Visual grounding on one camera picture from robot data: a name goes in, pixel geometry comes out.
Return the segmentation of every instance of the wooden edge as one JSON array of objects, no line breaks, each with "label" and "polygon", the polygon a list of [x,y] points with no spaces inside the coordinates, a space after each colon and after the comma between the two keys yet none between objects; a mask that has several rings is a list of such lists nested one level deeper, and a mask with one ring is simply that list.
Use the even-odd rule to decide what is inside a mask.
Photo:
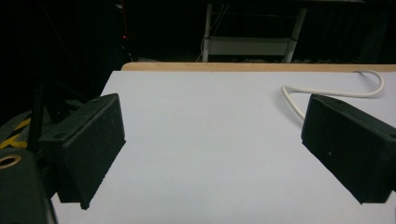
[{"label": "wooden edge", "polygon": [[121,71],[205,72],[353,72],[356,70],[396,72],[396,64],[328,63],[126,63]]}]

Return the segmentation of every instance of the white cable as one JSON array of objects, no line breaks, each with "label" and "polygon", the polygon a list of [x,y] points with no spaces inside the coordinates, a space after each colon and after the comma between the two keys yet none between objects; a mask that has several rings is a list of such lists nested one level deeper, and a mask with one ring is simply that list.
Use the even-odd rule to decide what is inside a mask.
[{"label": "white cable", "polygon": [[[210,32],[213,29],[213,27],[216,26],[216,29],[215,29],[215,31],[213,32],[212,35],[214,35],[216,33],[216,31],[218,30],[218,28],[219,28],[219,26],[221,24],[221,21],[222,21],[224,15],[226,14],[229,6],[230,6],[230,4],[228,4],[227,7],[224,9],[224,4],[221,5],[221,9],[220,9],[219,15],[216,17],[215,21],[213,22],[213,24],[209,28],[209,32]],[[198,58],[195,60],[196,63],[198,63],[198,61],[201,59],[202,55],[204,54],[204,41],[205,41],[205,37],[202,38],[202,41],[201,41],[201,53],[199,54]]]},{"label": "white cable", "polygon": [[356,92],[344,92],[344,91],[321,91],[321,90],[311,90],[311,89],[304,89],[304,88],[297,88],[297,87],[292,87],[292,86],[287,86],[284,85],[280,89],[283,92],[283,95],[285,96],[286,100],[290,104],[291,108],[294,110],[294,112],[300,117],[300,119],[304,120],[305,115],[303,112],[298,108],[297,104],[294,103],[294,101],[290,98],[290,95],[288,93],[288,90],[290,91],[297,91],[297,92],[304,92],[304,93],[314,93],[314,94],[323,94],[323,95],[336,95],[336,96],[346,96],[346,97],[354,97],[354,98],[368,98],[368,97],[373,97],[377,94],[379,94],[385,86],[385,79],[378,74],[376,71],[373,70],[358,70],[355,71],[357,73],[369,73],[372,75],[375,75],[379,79],[379,85],[378,88],[375,91],[370,91],[370,92],[364,92],[364,93],[356,93]]}]

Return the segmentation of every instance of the white table surface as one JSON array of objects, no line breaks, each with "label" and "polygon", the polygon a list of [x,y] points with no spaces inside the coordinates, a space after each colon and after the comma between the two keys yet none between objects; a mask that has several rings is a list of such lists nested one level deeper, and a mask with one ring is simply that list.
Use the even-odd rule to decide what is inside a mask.
[{"label": "white table surface", "polygon": [[[375,99],[335,97],[396,127],[396,73]],[[284,84],[372,91],[372,75],[115,71],[126,144],[88,210],[66,223],[395,223],[396,197],[359,204],[303,145]],[[305,112],[309,94],[291,95]]]}]

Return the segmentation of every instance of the black block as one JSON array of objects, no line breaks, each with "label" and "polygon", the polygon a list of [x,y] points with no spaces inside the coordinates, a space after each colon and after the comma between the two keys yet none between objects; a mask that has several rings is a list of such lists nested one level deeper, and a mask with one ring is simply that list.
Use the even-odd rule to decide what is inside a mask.
[{"label": "black block", "polygon": [[30,151],[0,150],[0,223],[57,223]]},{"label": "black block", "polygon": [[116,93],[89,101],[43,134],[40,149],[46,161],[58,167],[61,202],[87,209],[124,144]]},{"label": "black block", "polygon": [[303,144],[359,203],[384,203],[396,165],[396,129],[358,108],[312,94]]}]

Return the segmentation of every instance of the white tabletop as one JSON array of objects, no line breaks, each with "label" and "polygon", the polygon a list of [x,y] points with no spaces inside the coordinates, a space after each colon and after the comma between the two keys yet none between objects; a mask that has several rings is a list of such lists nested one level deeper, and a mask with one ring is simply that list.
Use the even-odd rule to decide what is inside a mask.
[{"label": "white tabletop", "polygon": [[[375,99],[335,97],[396,127],[396,73]],[[372,91],[371,75],[113,72],[126,144],[87,211],[52,198],[66,223],[395,223],[396,197],[360,204],[303,145],[284,84]],[[291,95],[305,112],[309,94]]]}]

